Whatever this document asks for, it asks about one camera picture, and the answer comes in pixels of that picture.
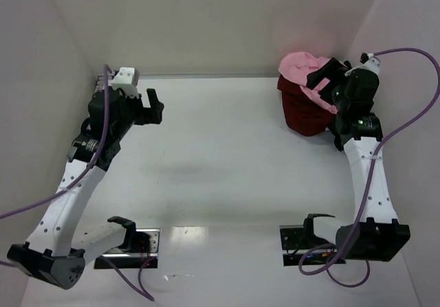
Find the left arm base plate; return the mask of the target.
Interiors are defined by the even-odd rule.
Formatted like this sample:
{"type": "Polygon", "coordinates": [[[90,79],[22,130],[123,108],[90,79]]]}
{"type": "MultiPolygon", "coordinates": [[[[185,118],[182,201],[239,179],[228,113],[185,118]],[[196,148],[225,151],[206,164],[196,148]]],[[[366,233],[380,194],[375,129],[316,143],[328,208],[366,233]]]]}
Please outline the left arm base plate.
{"type": "Polygon", "coordinates": [[[95,260],[94,269],[110,269],[102,258],[108,259],[118,269],[139,269],[145,262],[145,269],[156,269],[160,245],[160,229],[137,229],[135,242],[128,250],[113,248],[95,260]]]}

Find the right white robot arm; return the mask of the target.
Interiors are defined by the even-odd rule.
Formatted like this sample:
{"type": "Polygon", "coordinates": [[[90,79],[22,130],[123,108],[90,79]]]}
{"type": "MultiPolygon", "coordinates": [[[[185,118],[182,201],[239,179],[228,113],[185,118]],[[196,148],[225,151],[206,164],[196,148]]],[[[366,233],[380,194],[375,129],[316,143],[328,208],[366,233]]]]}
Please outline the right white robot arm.
{"type": "Polygon", "coordinates": [[[380,62],[373,55],[362,57],[354,68],[331,58],[307,76],[308,89],[328,81],[318,94],[337,110],[335,136],[349,161],[355,216],[348,224],[335,216],[309,214],[304,233],[310,242],[332,244],[343,259],[389,262],[408,242],[410,228],[400,223],[391,202],[380,150],[382,125],[372,112],[380,62]]]}

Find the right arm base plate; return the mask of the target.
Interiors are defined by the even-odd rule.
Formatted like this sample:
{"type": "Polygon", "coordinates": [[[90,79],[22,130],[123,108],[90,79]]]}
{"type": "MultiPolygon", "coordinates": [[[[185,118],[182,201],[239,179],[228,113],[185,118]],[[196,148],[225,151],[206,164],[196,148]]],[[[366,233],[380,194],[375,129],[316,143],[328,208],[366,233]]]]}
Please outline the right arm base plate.
{"type": "MultiPolygon", "coordinates": [[[[304,230],[302,225],[280,226],[280,243],[283,250],[283,266],[298,266],[302,256],[310,249],[328,244],[326,240],[317,239],[309,241],[303,238],[304,230]]],[[[334,248],[317,249],[311,255],[308,255],[303,262],[304,266],[324,265],[329,256],[336,254],[334,248]]]]}

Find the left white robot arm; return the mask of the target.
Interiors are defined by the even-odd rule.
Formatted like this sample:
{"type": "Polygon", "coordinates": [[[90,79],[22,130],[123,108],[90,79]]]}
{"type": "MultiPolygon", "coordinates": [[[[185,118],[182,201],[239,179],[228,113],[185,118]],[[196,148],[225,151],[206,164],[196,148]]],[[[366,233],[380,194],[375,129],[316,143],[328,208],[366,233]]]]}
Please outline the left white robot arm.
{"type": "Polygon", "coordinates": [[[120,142],[133,125],[160,124],[164,104],[155,89],[130,98],[122,89],[93,94],[88,117],[73,140],[65,171],[53,200],[36,229],[23,244],[13,244],[9,261],[26,275],[68,290],[85,267],[106,252],[150,252],[150,236],[134,221],[112,216],[95,230],[74,233],[91,195],[120,151],[120,142]]]}

